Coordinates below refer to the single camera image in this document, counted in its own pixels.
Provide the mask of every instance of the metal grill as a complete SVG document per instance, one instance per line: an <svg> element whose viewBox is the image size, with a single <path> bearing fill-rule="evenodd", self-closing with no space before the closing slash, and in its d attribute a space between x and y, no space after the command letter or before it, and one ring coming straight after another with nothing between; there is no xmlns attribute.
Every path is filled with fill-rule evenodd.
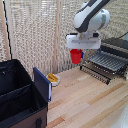
<svg viewBox="0 0 128 128"><path fill-rule="evenodd" d="M0 62L7 60L7 53L5 48L4 33L0 15Z"/></svg>
<svg viewBox="0 0 128 128"><path fill-rule="evenodd" d="M89 60L95 64L98 64L114 72L118 71L119 69L124 67L126 64L128 64L127 59L124 59L103 51L95 54L94 56L89 58Z"/></svg>
<svg viewBox="0 0 128 128"><path fill-rule="evenodd" d="M10 0L16 58L32 76L33 67L52 72L56 0Z"/></svg>

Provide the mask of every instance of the wire rack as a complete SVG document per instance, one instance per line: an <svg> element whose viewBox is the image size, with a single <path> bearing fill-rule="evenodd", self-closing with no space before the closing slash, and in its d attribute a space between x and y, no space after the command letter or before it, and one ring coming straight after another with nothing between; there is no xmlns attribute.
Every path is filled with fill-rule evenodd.
<svg viewBox="0 0 128 128"><path fill-rule="evenodd" d="M127 59L103 51L98 52L97 54L89 58L89 61L98 64L102 67L105 67L109 70L112 70L113 72L117 72L126 64L128 64Z"/></svg>

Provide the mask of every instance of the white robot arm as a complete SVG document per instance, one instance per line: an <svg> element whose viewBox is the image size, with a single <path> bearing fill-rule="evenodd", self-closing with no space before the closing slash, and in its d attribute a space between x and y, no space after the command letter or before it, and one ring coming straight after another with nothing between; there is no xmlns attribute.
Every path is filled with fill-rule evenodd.
<svg viewBox="0 0 128 128"><path fill-rule="evenodd" d="M97 30L107 27L110 21L109 12L102 8L113 1L115 0L90 0L85 2L74 17L74 27L78 34L66 36L66 47L70 49L100 48L101 39Z"/></svg>

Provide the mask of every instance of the black bin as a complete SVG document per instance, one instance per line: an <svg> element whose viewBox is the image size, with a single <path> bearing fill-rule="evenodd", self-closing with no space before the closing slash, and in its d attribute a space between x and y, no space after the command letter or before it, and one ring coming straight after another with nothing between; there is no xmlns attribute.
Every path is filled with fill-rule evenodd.
<svg viewBox="0 0 128 128"><path fill-rule="evenodd" d="M0 63L0 128L45 128L48 102L20 61Z"/></svg>

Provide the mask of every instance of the black storage box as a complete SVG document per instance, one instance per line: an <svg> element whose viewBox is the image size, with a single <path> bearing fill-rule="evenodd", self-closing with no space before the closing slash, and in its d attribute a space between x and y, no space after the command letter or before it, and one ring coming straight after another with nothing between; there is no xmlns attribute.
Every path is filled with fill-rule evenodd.
<svg viewBox="0 0 128 128"><path fill-rule="evenodd" d="M0 128L45 128L48 102L18 60L0 63Z"/></svg>

